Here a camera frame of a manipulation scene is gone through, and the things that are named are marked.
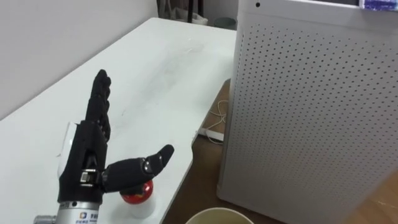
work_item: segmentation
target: white table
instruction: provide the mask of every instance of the white table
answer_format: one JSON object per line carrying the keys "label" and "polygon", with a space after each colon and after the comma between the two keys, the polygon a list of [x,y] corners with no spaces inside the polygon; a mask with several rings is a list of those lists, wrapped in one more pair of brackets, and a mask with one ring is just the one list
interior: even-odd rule
{"label": "white table", "polygon": [[165,144],[174,145],[175,153],[154,179],[153,215],[131,218],[128,205],[113,193],[104,196],[98,223],[160,223],[192,162],[197,130],[233,72],[235,35],[150,19],[4,118],[2,222],[29,224],[36,215],[56,214],[57,156],[67,123],[85,117],[93,79],[103,68],[112,79],[107,164],[148,156]]}

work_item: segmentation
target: paper cup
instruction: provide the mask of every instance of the paper cup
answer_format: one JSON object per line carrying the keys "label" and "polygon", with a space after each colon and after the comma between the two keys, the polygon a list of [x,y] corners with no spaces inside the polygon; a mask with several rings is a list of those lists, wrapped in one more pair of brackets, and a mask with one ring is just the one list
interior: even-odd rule
{"label": "paper cup", "polygon": [[194,215],[186,224],[253,224],[253,222],[228,208],[209,208]]}

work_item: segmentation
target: floor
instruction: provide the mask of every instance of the floor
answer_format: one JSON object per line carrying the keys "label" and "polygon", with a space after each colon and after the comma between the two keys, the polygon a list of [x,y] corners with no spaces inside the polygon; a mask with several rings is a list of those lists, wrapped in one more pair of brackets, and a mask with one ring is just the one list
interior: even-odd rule
{"label": "floor", "polygon": [[[217,113],[217,102],[227,100],[229,82],[220,90],[211,110]],[[228,105],[220,104],[221,113]],[[203,127],[218,122],[219,117],[209,114]],[[212,128],[224,132],[224,123]],[[222,145],[213,144],[207,138],[198,137],[192,146],[193,163],[163,224],[184,224],[194,214],[211,207],[227,207],[237,210],[254,223],[281,223],[264,215],[222,201],[216,196],[216,185],[221,163]],[[398,172],[386,180],[363,204],[348,217],[344,224],[398,224]]]}

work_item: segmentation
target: robotic hand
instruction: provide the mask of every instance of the robotic hand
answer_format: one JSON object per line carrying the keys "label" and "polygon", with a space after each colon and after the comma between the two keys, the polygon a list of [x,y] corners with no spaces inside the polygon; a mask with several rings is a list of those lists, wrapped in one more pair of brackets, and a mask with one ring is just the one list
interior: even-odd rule
{"label": "robotic hand", "polygon": [[158,175],[172,157],[174,148],[166,145],[147,158],[126,159],[105,168],[111,135],[107,114],[110,85],[111,79],[100,70],[94,79],[86,119],[80,124],[70,124],[67,131],[58,168],[58,214],[37,216],[35,224],[76,224],[81,218],[95,224],[104,193],[137,192]]}

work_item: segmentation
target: white perforated panel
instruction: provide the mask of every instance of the white perforated panel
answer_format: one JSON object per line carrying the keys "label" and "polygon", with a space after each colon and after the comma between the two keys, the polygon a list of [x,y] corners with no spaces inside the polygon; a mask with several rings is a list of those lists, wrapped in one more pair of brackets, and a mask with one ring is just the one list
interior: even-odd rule
{"label": "white perforated panel", "polygon": [[398,165],[398,38],[244,16],[218,194],[338,223]]}

